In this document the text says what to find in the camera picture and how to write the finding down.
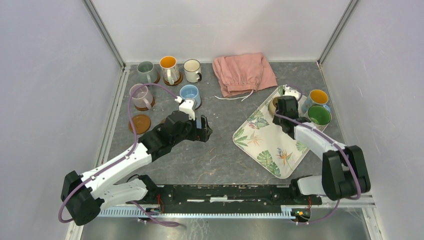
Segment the light blue ceramic mug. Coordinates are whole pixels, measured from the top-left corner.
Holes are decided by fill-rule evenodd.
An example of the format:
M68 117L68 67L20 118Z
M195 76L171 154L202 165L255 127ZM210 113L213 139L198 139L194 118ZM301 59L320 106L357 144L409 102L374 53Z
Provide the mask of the light blue ceramic mug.
M196 102L195 108L202 102L201 95L199 89L192 84L187 84L183 86L180 91L179 95L185 100L185 99L193 99Z

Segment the lilac ceramic mug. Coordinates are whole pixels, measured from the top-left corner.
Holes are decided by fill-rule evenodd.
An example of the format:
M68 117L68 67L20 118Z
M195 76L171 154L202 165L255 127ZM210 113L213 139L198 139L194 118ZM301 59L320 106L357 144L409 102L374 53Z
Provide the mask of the lilac ceramic mug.
M155 101L155 98L148 87L140 83L133 85L129 90L129 94L133 105L136 105L139 108L150 108L151 103Z

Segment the white mug black rim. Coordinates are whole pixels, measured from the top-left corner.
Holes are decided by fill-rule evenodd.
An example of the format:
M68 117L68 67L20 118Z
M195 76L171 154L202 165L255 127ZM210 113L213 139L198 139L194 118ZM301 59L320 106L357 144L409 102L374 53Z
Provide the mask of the white mug black rim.
M188 59L183 64L186 80L190 83L200 82L203 77L201 73L201 63L196 59Z

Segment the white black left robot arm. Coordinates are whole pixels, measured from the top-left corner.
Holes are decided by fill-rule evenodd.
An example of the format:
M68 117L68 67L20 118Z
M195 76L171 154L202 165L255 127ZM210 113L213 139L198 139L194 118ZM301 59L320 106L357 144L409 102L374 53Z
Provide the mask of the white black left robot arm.
M117 184L117 181L167 155L182 141L207 142L212 132L205 115L193 120L185 112L172 112L163 123L136 138L131 147L107 163L82 174L74 170L69 172L64 177L61 190L59 221L66 223L62 218L64 209L71 216L70 222L83 226L95 219L102 210L115 205L139 200L145 204L153 203L157 198L154 187L140 179L121 184Z

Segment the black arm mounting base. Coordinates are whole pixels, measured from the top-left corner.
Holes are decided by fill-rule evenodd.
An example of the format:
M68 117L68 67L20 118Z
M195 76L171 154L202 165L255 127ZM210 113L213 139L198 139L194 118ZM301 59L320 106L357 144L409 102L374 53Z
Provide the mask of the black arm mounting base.
M135 174L147 194L137 203L159 207L164 214L267 214L282 206L297 208L321 205L315 195L298 195L289 185L275 184L165 184L157 185L148 175Z

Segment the white mug orange inside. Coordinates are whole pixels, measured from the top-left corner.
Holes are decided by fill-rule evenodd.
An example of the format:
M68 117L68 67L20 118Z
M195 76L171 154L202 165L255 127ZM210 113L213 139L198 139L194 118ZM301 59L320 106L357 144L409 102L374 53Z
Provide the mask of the white mug orange inside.
M170 84L174 84L181 75L176 58L173 56L164 56L159 61L159 65L163 78L166 78Z

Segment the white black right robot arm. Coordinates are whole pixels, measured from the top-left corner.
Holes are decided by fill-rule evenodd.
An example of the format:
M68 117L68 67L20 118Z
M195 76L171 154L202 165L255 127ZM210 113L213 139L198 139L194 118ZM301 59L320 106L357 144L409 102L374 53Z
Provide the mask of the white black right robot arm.
M290 182L289 199L302 204L309 195L330 200L357 200L371 189L363 150L346 146L320 131L309 119L300 117L294 96L277 98L272 122L293 140L307 146L322 161L321 175L296 178Z

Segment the grey green ceramic mug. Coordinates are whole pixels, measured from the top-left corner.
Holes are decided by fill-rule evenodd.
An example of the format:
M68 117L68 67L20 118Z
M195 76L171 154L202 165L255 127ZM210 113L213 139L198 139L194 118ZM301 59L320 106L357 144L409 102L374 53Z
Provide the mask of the grey green ceramic mug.
M152 83L150 74L158 72L155 65L150 61L143 61L137 65L139 82L141 84Z

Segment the beige ceramic mug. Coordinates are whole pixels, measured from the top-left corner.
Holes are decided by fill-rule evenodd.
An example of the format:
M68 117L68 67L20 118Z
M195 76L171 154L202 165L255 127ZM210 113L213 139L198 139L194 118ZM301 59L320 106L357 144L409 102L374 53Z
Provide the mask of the beige ceramic mug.
M269 103L268 103L268 113L271 117L273 117L276 113L277 107L278 107L278 97L274 97Z

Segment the floral leaf print tray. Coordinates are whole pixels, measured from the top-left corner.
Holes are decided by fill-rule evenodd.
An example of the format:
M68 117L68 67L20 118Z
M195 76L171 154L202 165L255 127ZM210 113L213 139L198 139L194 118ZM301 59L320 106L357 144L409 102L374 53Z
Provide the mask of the floral leaf print tray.
M283 85L277 87L232 136L234 144L279 179L290 177L310 151L272 123L268 104L283 93Z

